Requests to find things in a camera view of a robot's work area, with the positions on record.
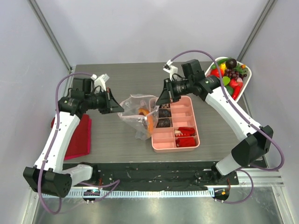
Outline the orange papaya slice toy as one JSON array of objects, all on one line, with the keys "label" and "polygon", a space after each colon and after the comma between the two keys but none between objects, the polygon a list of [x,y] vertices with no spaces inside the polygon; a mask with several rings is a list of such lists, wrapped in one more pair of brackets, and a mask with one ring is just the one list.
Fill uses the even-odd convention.
[{"label": "orange papaya slice toy", "polygon": [[139,115],[143,115],[146,120],[147,120],[147,129],[149,133],[152,133],[154,130],[154,120],[153,120],[153,116],[150,115],[149,110],[145,109],[145,108],[140,108],[138,110]]}]

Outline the clear pink zip bag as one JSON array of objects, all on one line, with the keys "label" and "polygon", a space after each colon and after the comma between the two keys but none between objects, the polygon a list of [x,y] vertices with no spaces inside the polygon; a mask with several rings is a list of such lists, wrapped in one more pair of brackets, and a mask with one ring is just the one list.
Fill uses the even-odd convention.
[{"label": "clear pink zip bag", "polygon": [[129,98],[120,103],[124,112],[118,113],[119,118],[136,130],[135,138],[140,140],[147,140],[151,138],[152,133],[148,132],[147,120],[143,115],[139,115],[138,110],[145,108],[149,110],[150,115],[153,116],[154,129],[158,123],[159,106],[156,105],[158,98],[153,95],[132,94]]}]

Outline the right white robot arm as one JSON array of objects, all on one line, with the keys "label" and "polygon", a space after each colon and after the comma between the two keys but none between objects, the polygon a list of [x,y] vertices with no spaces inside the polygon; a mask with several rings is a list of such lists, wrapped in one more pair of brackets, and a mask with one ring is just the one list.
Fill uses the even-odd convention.
[{"label": "right white robot arm", "polygon": [[193,94],[213,107],[232,128],[239,143],[231,153],[212,166],[211,179],[216,184],[224,183],[228,175],[268,153],[273,136],[270,126],[261,126],[254,121],[221,87],[221,79],[216,76],[206,77],[198,60],[193,59],[182,64],[184,78],[173,79],[177,67],[168,61],[163,70],[169,73],[164,80],[163,91],[157,105],[176,103],[182,96]]}]

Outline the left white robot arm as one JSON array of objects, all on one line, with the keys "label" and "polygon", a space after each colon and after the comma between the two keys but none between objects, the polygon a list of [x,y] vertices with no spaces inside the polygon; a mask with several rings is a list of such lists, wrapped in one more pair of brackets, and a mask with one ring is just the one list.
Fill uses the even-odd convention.
[{"label": "left white robot arm", "polygon": [[71,138],[82,116],[88,110],[98,110],[101,114],[123,112],[106,86],[109,76],[91,75],[78,78],[80,88],[71,88],[68,95],[58,100],[57,114],[46,145],[33,167],[25,167],[23,177],[35,192],[64,198],[72,186],[81,182],[95,186],[100,175],[95,167],[79,164],[64,170],[63,163]]}]

